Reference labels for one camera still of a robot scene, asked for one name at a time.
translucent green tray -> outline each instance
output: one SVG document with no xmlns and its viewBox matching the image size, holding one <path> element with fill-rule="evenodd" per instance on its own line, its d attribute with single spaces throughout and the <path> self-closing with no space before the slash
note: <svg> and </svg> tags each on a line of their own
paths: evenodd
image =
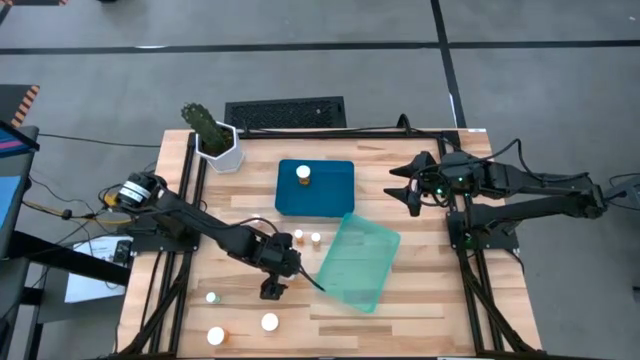
<svg viewBox="0 0 640 360">
<path fill-rule="evenodd" d="M 398 245 L 400 234 L 346 214 L 316 281 L 327 295 L 373 313 Z"/>
</svg>

wooden tabletop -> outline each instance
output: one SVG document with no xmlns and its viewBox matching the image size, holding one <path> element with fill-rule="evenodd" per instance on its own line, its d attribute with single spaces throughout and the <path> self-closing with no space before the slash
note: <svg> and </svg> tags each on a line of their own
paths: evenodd
<svg viewBox="0 0 640 360">
<path fill-rule="evenodd" d="M 166 131 L 158 158 L 156 173 L 175 192 L 188 135 L 187 130 Z M 491 153 L 486 132 L 460 130 L 460 138 L 467 152 L 476 156 Z M 278 162 L 349 160 L 355 164 L 355 213 L 400 233 L 400 247 L 375 313 L 364 314 L 335 302 L 300 276 L 279 301 L 260 300 L 260 284 L 266 275 L 230 259 L 214 241 L 203 238 L 191 266 L 179 357 L 474 354 L 458 260 L 449 246 L 446 210 L 423 207 L 421 216 L 412 218 L 402 203 L 382 192 L 383 188 L 406 185 L 406 179 L 390 175 L 389 169 L 408 163 L 423 150 L 438 159 L 435 140 L 242 140 L 242 147 L 246 158 L 238 173 L 218 175 L 212 169 L 207 171 L 203 199 L 210 214 L 228 223 L 259 214 L 280 231 L 319 232 L 319 249 L 308 240 L 296 246 L 304 267 L 314 276 L 339 219 L 281 216 L 274 208 Z M 197 166 L 192 169 L 187 199 L 193 196 Z M 476 202 L 500 203 L 480 198 Z M 486 257 L 498 308 L 526 342 L 540 348 L 520 265 L 501 250 L 486 251 Z M 139 330 L 155 258 L 156 254 L 144 254 L 134 262 L 118 330 L 120 349 Z M 161 272 L 159 266 L 149 314 L 157 302 Z M 220 304 L 206 303 L 205 295 L 210 291 L 220 295 Z M 161 350 L 168 347 L 172 311 L 165 317 Z M 272 333 L 260 326 L 268 312 L 280 318 L 279 328 Z M 481 305 L 479 313 L 485 346 L 490 347 L 488 321 Z M 207 331 L 215 326 L 230 333 L 228 341 L 219 347 L 207 343 Z"/>
</svg>

white bottle cap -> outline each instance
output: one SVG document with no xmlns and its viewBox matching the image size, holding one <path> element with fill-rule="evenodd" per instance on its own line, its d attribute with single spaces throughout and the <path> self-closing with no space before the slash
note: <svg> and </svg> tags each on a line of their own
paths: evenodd
<svg viewBox="0 0 640 360">
<path fill-rule="evenodd" d="M 211 328 L 211 330 L 209 330 L 209 332 L 207 333 L 207 341 L 211 345 L 218 346 L 224 342 L 224 338 L 226 337 L 226 335 L 227 334 L 225 333 L 223 328 L 216 326 L 214 328 Z"/>
<path fill-rule="evenodd" d="M 278 317 L 274 313 L 265 314 L 262 317 L 262 328 L 265 331 L 273 331 L 278 328 Z"/>
<path fill-rule="evenodd" d="M 210 292 L 207 294 L 206 298 L 208 303 L 213 304 L 214 302 L 216 302 L 216 300 L 218 300 L 218 295 L 216 295 L 216 293 L 214 292 Z"/>
<path fill-rule="evenodd" d="M 296 175 L 298 175 L 299 178 L 306 179 L 311 175 L 311 168 L 307 165 L 300 165 L 296 169 Z"/>
</svg>

green cactus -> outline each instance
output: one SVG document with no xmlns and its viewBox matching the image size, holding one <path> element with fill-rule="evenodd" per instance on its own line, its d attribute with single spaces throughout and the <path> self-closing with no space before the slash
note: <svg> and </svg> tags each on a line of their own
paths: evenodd
<svg viewBox="0 0 640 360">
<path fill-rule="evenodd" d="M 205 153 L 218 156 L 233 146 L 233 134 L 219 126 L 204 106 L 186 104 L 182 108 L 182 118 L 200 135 Z"/>
</svg>

plant pot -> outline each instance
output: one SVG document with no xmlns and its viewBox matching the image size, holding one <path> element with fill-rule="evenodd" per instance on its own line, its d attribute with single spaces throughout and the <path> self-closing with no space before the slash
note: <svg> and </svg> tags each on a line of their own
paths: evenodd
<svg viewBox="0 0 640 360">
<path fill-rule="evenodd" d="M 200 135 L 196 133 L 196 152 L 198 155 L 207 159 L 207 162 L 218 174 L 228 174 L 238 171 L 242 161 L 244 160 L 244 153 L 240 147 L 240 139 L 238 138 L 238 132 L 236 128 L 231 125 L 217 122 L 219 126 L 228 129 L 233 133 L 233 146 L 218 156 L 212 156 L 202 151 L 202 143 L 200 141 Z"/>
</svg>

